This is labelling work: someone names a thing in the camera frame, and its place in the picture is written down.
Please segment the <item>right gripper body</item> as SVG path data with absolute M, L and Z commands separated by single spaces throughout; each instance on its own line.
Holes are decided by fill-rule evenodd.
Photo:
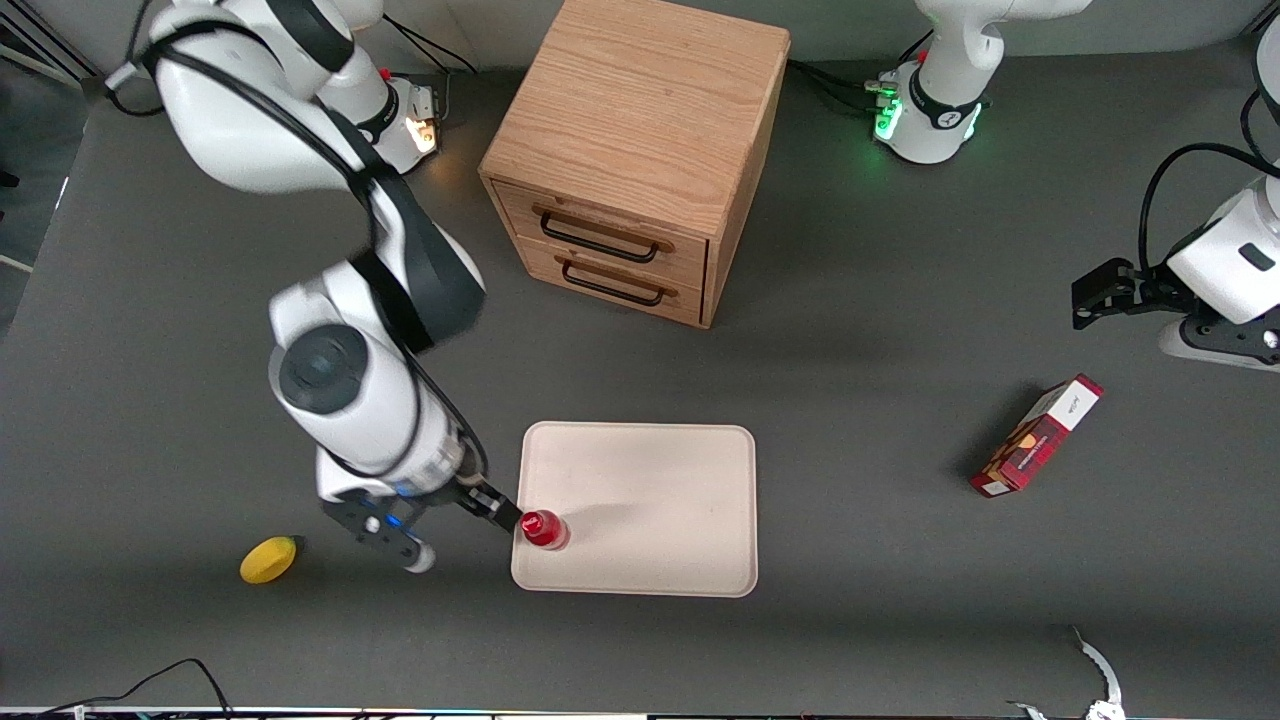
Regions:
M 372 497 L 401 497 L 406 502 L 426 507 L 444 506 L 460 502 L 467 488 L 483 483 L 477 455 L 467 450 L 463 464 L 451 480 L 433 492 L 419 492 L 406 483 L 388 484 L 378 478 L 360 478 L 338 466 L 337 461 L 323 448 L 316 450 L 316 488 L 317 496 L 326 502 L 338 502 L 343 493 L 360 489 Z

